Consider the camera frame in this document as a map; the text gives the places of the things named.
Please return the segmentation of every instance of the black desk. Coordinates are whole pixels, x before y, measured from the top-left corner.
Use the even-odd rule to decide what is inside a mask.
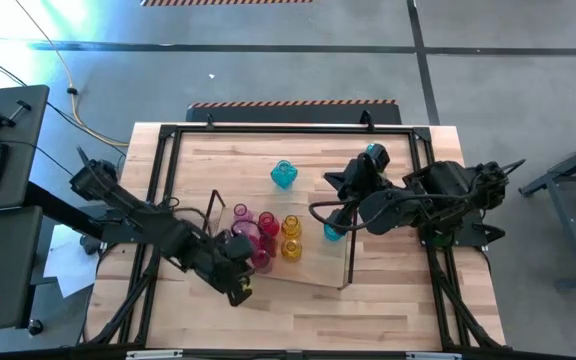
[[[48,100],[48,86],[37,85],[24,88],[0,89],[0,113],[10,116],[18,107],[17,101],[25,101],[32,110],[23,110],[15,118],[14,128],[3,127],[0,130],[2,141],[23,141],[37,144],[39,129]],[[19,206],[23,203],[30,168],[35,149],[25,144],[8,143],[10,147],[8,162],[0,183],[0,209]]]
[[[28,326],[41,220],[38,206],[0,211],[0,328]]]
[[[49,89],[45,85],[0,89],[0,113],[10,116],[18,107],[17,101],[29,104],[15,118],[17,125],[0,130],[0,140],[21,141],[37,145],[39,130],[46,109]],[[31,145],[7,143],[8,161],[0,183],[0,209],[16,206],[40,206],[42,211],[60,223],[75,230],[101,238],[101,228],[90,222],[90,217],[29,181],[35,149]]]

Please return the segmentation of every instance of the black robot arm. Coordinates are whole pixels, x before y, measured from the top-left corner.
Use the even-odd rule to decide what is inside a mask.
[[[252,245],[245,235],[232,236],[226,230],[213,237],[192,222],[175,218],[175,209],[137,199],[119,186],[111,163],[88,160],[78,151],[84,167],[70,180],[72,190],[86,200],[104,201],[112,209],[109,220],[101,223],[103,241],[157,246],[181,271],[194,270],[226,294],[232,306],[250,297],[254,271],[246,260],[252,256]]]
[[[383,174],[389,161],[382,145],[371,144],[350,160],[343,172],[326,173],[324,178],[337,190],[339,201],[313,203],[310,213],[339,234],[365,228],[381,235],[399,226],[412,226],[431,229],[438,241],[443,241],[460,229],[467,214],[499,206],[505,197],[508,174],[524,162],[504,167],[490,162],[464,168],[453,161],[439,161],[406,175],[406,187],[401,188]],[[328,218],[315,210],[332,205],[343,207]],[[364,222],[351,226],[355,211]],[[486,229],[497,238],[503,236],[500,229]]]

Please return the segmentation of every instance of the wooden tabletop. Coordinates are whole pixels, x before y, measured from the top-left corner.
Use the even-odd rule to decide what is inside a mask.
[[[121,176],[121,185],[141,199],[148,190],[160,125],[135,124]],[[430,130],[435,158],[463,164],[457,129],[436,126]],[[241,202],[264,209],[279,203],[287,213],[308,216],[309,203],[336,199],[323,173],[343,170],[372,142],[387,148],[391,158],[387,176],[403,185],[401,177],[412,172],[412,164],[407,139],[402,136],[185,133],[173,196],[183,206],[206,209],[210,192],[217,189],[229,206]],[[158,199],[168,158],[164,156]],[[269,176],[282,159],[299,169],[298,180],[286,193],[278,192]],[[88,337],[103,328],[124,300],[134,252],[134,245],[117,246],[99,267],[88,310]],[[504,343],[484,257],[469,248],[454,252],[466,305],[492,338]],[[451,334],[457,342],[454,313],[446,302]],[[141,304],[140,300],[131,339]],[[440,350],[425,251],[411,228],[382,236],[361,230],[353,284],[338,290],[254,276],[253,296],[237,308],[193,273],[183,274],[162,262],[147,347]]]

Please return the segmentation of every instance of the yellow cable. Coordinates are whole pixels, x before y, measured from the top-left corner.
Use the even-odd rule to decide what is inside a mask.
[[[55,44],[52,43],[52,40],[50,40],[48,35],[46,35],[46,33],[41,29],[39,24],[37,24],[35,19],[30,15],[30,13],[26,10],[26,8],[24,8],[24,6],[21,5],[19,0],[15,0],[15,2],[17,3],[17,5],[19,5],[21,10],[23,10],[23,12],[26,13],[26,15],[28,16],[30,21],[32,21],[32,23],[35,24],[35,27],[37,27],[37,29],[39,29],[39,31],[43,34],[43,36],[46,38],[46,40],[48,40],[48,42],[50,43],[50,46],[52,46],[53,50],[55,50],[55,53],[57,53],[57,56],[59,57],[59,60],[61,60],[61,63],[63,64],[64,69],[66,70],[66,74],[68,75],[68,88],[76,89],[75,83],[72,81],[72,74],[70,73],[70,69],[68,68],[68,65],[66,64],[66,61],[64,61],[64,58],[61,57],[61,54],[59,53],[59,50],[57,49]],[[75,94],[70,94],[70,104],[72,105],[72,114],[74,115],[75,120],[77,121],[77,124],[79,125],[79,127],[81,127],[82,130],[86,131],[91,136],[99,139],[100,141],[102,141],[106,144],[113,145],[113,146],[128,146],[128,143],[110,140],[110,139],[106,138],[105,135],[98,133],[98,132],[92,130],[91,128],[89,128],[88,125],[86,125],[79,118],[79,114],[77,113],[77,101],[75,100]]]

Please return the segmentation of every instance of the gray floor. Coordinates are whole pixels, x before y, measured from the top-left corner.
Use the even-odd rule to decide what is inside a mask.
[[[138,1],[26,1],[57,40],[126,43],[413,44],[405,0],[316,0],[306,5],[140,8]],[[417,0],[427,46],[576,48],[576,0]],[[0,37],[40,39],[15,8]],[[196,101],[396,98],[404,124],[428,124],[414,55],[64,52],[82,92],[80,115],[127,140],[136,121],[180,121]],[[576,149],[576,57],[429,56],[442,125],[456,125],[467,164],[519,158],[503,206],[488,222],[507,230],[491,246],[493,282],[509,345],[576,355],[576,290],[553,281],[576,275],[545,193],[516,189]],[[54,53],[0,41],[0,64],[28,83],[51,87],[68,110],[67,79]],[[0,87],[12,86],[0,74]],[[40,147],[71,170],[82,145],[94,157],[117,154],[47,111]],[[82,206],[68,176],[37,155],[32,179]],[[566,201],[576,218],[576,187]],[[0,330],[0,351],[72,345],[85,293],[63,301],[47,285],[35,304],[47,330],[29,339]]]

